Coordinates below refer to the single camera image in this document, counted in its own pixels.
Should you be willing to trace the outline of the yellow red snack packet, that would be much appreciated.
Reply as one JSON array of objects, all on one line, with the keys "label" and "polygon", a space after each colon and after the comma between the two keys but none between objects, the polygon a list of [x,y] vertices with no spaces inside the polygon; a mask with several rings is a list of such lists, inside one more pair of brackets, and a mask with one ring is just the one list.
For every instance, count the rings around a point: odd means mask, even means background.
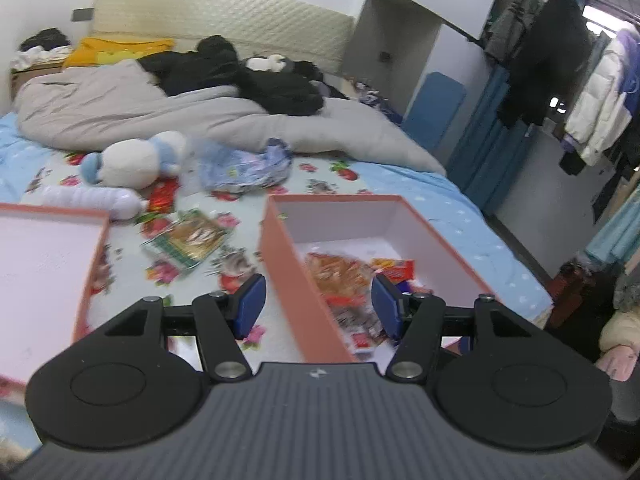
[{"label": "yellow red snack packet", "polygon": [[383,274],[393,284],[412,281],[416,277],[414,261],[409,259],[373,258],[370,266],[377,274]]}]

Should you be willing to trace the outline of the orange chips snack bag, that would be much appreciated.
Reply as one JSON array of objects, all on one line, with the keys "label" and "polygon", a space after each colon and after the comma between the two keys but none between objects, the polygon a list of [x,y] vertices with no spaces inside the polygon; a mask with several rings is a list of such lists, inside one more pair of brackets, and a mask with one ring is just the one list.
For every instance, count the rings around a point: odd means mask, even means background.
[{"label": "orange chips snack bag", "polygon": [[360,308],[368,303],[374,271],[367,263],[349,256],[308,252],[305,264],[330,308]]}]

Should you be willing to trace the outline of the green clear snack packet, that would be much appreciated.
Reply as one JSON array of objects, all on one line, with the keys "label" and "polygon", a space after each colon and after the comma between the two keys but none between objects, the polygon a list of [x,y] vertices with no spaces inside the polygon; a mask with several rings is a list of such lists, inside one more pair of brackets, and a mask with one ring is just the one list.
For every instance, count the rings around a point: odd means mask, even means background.
[{"label": "green clear snack packet", "polygon": [[180,212],[178,219],[141,244],[149,255],[190,272],[228,240],[232,228],[199,209]]}]

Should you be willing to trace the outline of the shiny red foil packet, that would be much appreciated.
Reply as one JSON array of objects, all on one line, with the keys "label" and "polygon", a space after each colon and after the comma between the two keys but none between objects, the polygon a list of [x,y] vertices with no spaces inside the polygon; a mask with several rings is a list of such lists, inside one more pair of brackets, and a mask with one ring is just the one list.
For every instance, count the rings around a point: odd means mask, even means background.
[{"label": "shiny red foil packet", "polygon": [[180,184],[177,178],[157,180],[152,186],[146,211],[152,214],[171,214],[175,209],[178,188]]}]

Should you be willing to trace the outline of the floral bed sheet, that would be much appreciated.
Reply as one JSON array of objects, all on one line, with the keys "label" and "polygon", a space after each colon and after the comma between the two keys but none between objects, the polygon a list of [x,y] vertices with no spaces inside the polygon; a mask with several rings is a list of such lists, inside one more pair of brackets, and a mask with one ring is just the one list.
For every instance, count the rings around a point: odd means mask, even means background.
[{"label": "floral bed sheet", "polygon": [[160,195],[165,210],[147,206],[116,221],[94,274],[87,325],[96,328],[145,295],[166,304],[187,304],[209,290],[234,292],[262,270],[258,250],[268,197],[288,194],[399,195],[461,255],[506,305],[544,326],[552,300],[488,226],[476,206],[448,179],[434,172],[296,157],[288,177],[270,188],[209,193],[171,180]]}]

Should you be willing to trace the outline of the pink cardboard box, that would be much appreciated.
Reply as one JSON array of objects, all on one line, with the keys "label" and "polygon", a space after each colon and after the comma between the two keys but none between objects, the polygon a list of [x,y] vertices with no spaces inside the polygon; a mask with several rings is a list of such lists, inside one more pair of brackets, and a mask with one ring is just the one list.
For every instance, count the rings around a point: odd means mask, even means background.
[{"label": "pink cardboard box", "polygon": [[382,362],[372,280],[383,272],[472,307],[489,285],[397,195],[280,195],[266,203],[259,252],[304,359]]}]

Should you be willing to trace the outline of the crumpled blue white plastic bag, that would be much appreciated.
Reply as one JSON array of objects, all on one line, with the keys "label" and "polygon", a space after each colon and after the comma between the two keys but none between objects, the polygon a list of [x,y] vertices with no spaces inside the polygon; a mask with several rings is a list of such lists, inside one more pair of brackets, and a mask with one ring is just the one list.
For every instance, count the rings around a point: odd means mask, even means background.
[{"label": "crumpled blue white plastic bag", "polygon": [[293,154],[287,143],[270,138],[259,153],[215,141],[202,141],[194,150],[195,174],[204,191],[231,194],[254,192],[285,181]]}]

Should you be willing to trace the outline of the blue curtain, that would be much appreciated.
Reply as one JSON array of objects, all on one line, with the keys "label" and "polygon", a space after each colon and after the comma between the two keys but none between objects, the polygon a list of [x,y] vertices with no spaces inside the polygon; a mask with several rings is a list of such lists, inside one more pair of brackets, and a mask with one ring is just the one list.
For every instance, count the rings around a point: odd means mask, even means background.
[{"label": "blue curtain", "polygon": [[498,65],[447,165],[449,180],[486,216],[503,203],[533,141],[528,125],[516,122],[506,128],[497,116],[508,89],[508,71]]}]

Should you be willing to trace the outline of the white blue plush toy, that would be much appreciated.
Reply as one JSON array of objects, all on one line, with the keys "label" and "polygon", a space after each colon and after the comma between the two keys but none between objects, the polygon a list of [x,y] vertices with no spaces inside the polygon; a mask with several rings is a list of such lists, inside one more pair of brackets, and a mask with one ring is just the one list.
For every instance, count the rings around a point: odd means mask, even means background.
[{"label": "white blue plush toy", "polygon": [[91,185],[143,190],[158,179],[177,177],[188,151],[182,133],[163,131],[148,140],[120,141],[102,152],[87,154],[80,163],[80,174]]}]

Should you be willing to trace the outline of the pink box lid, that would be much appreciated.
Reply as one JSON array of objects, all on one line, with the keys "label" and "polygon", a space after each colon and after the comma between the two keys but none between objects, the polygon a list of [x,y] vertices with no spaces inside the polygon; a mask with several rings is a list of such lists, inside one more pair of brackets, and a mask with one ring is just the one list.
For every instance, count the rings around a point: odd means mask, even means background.
[{"label": "pink box lid", "polygon": [[1,206],[1,378],[10,385],[24,388],[85,335],[107,231],[103,211]]}]

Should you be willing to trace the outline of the grey duvet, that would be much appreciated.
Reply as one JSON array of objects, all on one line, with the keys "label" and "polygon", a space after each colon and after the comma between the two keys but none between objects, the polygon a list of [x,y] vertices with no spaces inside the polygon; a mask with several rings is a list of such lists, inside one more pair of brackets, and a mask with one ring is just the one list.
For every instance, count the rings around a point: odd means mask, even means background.
[{"label": "grey duvet", "polygon": [[244,151],[258,152],[278,138],[295,153],[341,152],[362,162],[446,172],[401,128],[357,101],[327,98],[319,113],[296,117],[270,114],[233,86],[166,96],[134,60],[32,78],[13,109],[24,138],[58,150],[98,152],[175,130]]}]

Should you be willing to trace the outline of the white puffer jacket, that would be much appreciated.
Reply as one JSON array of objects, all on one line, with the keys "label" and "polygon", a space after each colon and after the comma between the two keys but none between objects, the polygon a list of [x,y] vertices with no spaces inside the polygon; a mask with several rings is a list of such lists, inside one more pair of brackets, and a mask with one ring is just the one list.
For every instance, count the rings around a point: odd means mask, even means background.
[{"label": "white puffer jacket", "polygon": [[622,135],[638,104],[639,32],[628,25],[603,50],[564,125],[587,166],[594,166]]}]

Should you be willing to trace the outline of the black hanging coat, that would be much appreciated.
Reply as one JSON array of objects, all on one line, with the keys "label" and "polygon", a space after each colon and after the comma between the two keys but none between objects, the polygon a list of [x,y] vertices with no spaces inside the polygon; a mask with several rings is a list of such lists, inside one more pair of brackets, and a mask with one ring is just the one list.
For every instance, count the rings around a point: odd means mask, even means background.
[{"label": "black hanging coat", "polygon": [[497,110],[506,128],[540,126],[552,98],[565,98],[591,52],[576,0],[548,0],[509,65],[509,89]]}]

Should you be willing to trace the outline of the yellow pillow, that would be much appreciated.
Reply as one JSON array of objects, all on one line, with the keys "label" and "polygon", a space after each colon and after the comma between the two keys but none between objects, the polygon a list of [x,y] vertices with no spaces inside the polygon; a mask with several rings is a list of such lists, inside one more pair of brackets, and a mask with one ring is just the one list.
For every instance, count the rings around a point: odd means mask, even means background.
[{"label": "yellow pillow", "polygon": [[112,65],[125,60],[137,60],[147,55],[171,51],[175,41],[106,39],[85,37],[63,62],[63,68]]}]

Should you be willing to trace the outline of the clothes heap by wall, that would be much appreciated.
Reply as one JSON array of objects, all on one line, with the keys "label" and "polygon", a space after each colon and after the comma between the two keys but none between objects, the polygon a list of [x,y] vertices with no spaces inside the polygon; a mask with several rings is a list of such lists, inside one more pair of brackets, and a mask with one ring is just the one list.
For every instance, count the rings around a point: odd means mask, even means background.
[{"label": "clothes heap by wall", "polygon": [[47,28],[20,44],[10,66],[21,72],[35,65],[64,61],[72,51],[66,35],[57,28]]}]

